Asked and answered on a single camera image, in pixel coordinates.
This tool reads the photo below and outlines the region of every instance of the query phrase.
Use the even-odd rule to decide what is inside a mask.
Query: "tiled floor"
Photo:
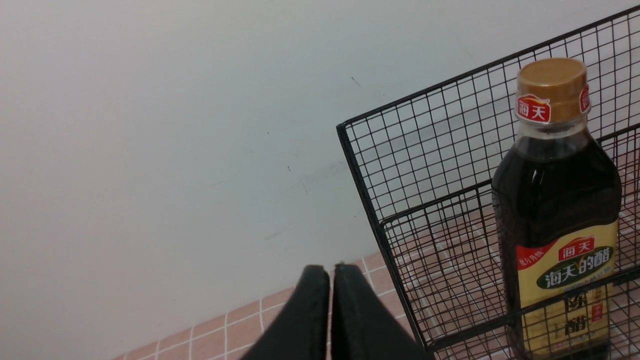
[[[380,253],[353,264],[362,270],[382,303],[411,333]],[[282,290],[114,360],[238,360],[269,327],[292,292],[293,288]]]

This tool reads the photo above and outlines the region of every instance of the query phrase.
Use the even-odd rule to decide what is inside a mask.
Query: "vinegar bottle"
[[[507,311],[614,272],[621,185],[587,129],[587,67],[552,58],[518,74],[520,131],[492,180]],[[607,359],[611,285],[508,325],[517,358]]]

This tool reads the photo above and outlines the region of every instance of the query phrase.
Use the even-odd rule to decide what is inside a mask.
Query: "black wire basket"
[[[493,171],[518,133],[516,75],[543,58],[588,69],[589,130],[617,164],[616,273],[507,314]],[[434,359],[515,359],[507,323],[605,286],[611,359],[640,359],[640,6],[364,113],[338,135],[416,340]]]

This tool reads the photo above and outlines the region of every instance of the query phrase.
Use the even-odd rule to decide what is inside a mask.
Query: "gold bottle cap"
[[[587,65],[569,58],[534,61],[518,73],[516,115],[537,123],[571,121],[591,110]]]

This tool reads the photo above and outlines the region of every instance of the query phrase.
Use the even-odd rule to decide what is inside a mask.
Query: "yellow label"
[[[520,305],[533,305],[613,274],[618,221],[588,227],[547,246],[518,246]],[[607,294],[611,285],[586,291],[522,317],[524,345],[534,357],[548,356],[609,337]]]

